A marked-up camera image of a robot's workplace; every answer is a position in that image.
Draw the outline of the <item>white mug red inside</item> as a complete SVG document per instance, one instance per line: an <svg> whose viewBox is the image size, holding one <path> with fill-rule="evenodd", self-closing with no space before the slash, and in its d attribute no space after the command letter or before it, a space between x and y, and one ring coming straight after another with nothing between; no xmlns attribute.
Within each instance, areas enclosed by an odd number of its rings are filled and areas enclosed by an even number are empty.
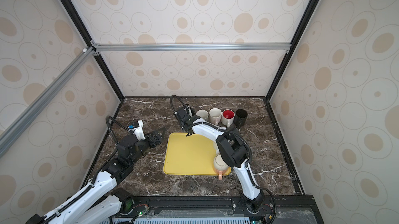
<svg viewBox="0 0 399 224"><path fill-rule="evenodd" d="M227 128L229 128L233 124L234 118L235 118L234 111L230 109L225 109L222 112L221 123Z"/></svg>

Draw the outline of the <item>grey mug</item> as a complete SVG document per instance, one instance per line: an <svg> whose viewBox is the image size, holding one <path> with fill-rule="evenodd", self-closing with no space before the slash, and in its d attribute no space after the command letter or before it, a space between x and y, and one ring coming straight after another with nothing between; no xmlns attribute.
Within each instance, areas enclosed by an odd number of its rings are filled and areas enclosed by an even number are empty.
<svg viewBox="0 0 399 224"><path fill-rule="evenodd" d="M206 110L198 110L196 115L202 118L204 121L207 121L209 118L209 113Z"/></svg>

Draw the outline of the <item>peach mug cream base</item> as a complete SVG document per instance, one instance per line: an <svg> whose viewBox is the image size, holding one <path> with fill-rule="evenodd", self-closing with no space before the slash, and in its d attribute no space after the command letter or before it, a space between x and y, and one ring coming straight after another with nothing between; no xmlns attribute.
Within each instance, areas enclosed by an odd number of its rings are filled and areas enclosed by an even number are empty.
<svg viewBox="0 0 399 224"><path fill-rule="evenodd" d="M224 162L221 154L217 154L213 161L213 168L215 173L218 175L218 179L222 180L223 175L228 171L230 167Z"/></svg>

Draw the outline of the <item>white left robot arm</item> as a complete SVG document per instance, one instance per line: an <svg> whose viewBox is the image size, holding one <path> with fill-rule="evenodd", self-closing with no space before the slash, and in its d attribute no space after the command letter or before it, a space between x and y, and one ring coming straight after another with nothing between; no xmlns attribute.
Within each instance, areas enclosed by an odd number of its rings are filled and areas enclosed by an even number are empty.
<svg viewBox="0 0 399 224"><path fill-rule="evenodd" d="M82 217L101 197L120 184L134 169L134 165L151 148L164 140L166 128L144 134L140 127L131 128L129 134L117 142L110 158L78 193L43 217L35 214L28 224L72 224Z"/></svg>

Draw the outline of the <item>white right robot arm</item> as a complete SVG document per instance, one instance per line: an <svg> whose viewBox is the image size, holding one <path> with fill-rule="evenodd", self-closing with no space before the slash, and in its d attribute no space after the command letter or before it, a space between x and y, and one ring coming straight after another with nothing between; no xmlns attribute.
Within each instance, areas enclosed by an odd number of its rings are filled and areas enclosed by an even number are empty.
<svg viewBox="0 0 399 224"><path fill-rule="evenodd" d="M250 168L252 161L252 151L248 143L241 137L237 130L224 128L209 123L194 113L189 105L183 105L179 109L174 109L174 116L178 120L181 129L188 135L198 134L214 141L219 150L222 160L229 167L233 168L242 186L242 198L246 207L251 213L262 210L266 205L266 191L271 202L268 204L272 209L272 214L276 213L276 202L270 190L260 187L254 178Z"/></svg>

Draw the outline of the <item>black mug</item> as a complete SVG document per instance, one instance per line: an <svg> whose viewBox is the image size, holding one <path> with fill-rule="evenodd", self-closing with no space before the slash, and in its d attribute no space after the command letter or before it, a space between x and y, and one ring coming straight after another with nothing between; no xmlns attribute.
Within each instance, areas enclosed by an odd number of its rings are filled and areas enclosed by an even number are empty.
<svg viewBox="0 0 399 224"><path fill-rule="evenodd" d="M234 117L234 125L236 126L237 129L240 129L245 125L246 119L248 117L248 112L244 109L238 109L235 112L235 117Z"/></svg>

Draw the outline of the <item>pink mug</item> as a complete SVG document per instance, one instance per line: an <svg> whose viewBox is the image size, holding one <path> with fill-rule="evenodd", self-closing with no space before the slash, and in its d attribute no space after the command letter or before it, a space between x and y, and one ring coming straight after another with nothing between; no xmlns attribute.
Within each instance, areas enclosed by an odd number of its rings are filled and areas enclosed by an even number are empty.
<svg viewBox="0 0 399 224"><path fill-rule="evenodd" d="M221 121L222 111L218 108L213 108L209 111L209 122L218 125Z"/></svg>

